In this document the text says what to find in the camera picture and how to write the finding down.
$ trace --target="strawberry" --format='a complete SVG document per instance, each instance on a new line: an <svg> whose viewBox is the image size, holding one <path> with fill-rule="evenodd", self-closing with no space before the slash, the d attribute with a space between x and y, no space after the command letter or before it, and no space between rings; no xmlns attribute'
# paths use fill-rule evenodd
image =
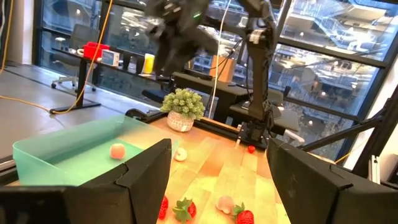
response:
<svg viewBox="0 0 398 224"><path fill-rule="evenodd" d="M242 206L235 205L232 213L235 216L236 224L254 224L254 215L251 211L244 209L243 202Z"/></svg>
<svg viewBox="0 0 398 224"><path fill-rule="evenodd" d="M162 205L159 210L159 219L163 220L166 217L167 208L169 207L169 200L166 196L163 196Z"/></svg>
<svg viewBox="0 0 398 224"><path fill-rule="evenodd" d="M173 208L173 211L175 212L175 218L186 224L187 220L192 220L197 214L197 207L192 202L192 199L187 200L187 198L184 198L182 201L177 201L177 206Z"/></svg>
<svg viewBox="0 0 398 224"><path fill-rule="evenodd" d="M256 150L256 147L254 147L254 146L249 146L248 147L248 151L249 151L250 154L254 153L255 150Z"/></svg>

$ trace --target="white pot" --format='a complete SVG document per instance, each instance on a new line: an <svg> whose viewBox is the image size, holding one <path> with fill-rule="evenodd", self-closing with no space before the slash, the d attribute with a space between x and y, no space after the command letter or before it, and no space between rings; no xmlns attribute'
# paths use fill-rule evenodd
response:
<svg viewBox="0 0 398 224"><path fill-rule="evenodd" d="M167 116L167 124L175 131L186 132L191 130L193 119L185 118L180 113L170 111Z"/></svg>

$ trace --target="teal plastic bin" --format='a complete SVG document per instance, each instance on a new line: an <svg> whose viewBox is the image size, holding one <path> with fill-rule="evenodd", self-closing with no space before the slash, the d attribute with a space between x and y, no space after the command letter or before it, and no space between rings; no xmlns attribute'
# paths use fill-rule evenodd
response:
<svg viewBox="0 0 398 224"><path fill-rule="evenodd" d="M15 142L13 157L21 185L78 186L138 155L162 139L172 140L172 158L181 138L126 116L92 121ZM124 144L122 160L110 147Z"/></svg>

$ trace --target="peach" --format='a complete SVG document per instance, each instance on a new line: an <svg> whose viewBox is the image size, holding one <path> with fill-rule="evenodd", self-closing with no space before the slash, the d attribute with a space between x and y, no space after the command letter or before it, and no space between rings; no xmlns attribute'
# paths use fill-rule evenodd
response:
<svg viewBox="0 0 398 224"><path fill-rule="evenodd" d="M188 157L187 151L181 147L179 149L177 149L177 152L175 152L175 155L174 155L174 159L179 162L184 161L185 159L187 159L187 157Z"/></svg>
<svg viewBox="0 0 398 224"><path fill-rule="evenodd" d="M111 158L112 159L123 159L126 154L126 148L123 144L115 143L111 146Z"/></svg>
<svg viewBox="0 0 398 224"><path fill-rule="evenodd" d="M234 200L230 196L224 195L218 199L216 207L218 210L223 211L225 214L230 214L234 205Z"/></svg>

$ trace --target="potted plant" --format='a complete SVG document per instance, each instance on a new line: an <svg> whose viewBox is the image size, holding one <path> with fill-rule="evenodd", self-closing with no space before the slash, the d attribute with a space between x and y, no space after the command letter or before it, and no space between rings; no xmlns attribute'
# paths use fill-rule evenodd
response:
<svg viewBox="0 0 398 224"><path fill-rule="evenodd" d="M199 120L205 107L201 96L188 89L176 89L175 93L165 96L161 112L169 112L167 124L173 130L185 132L191 130L193 121Z"/></svg>

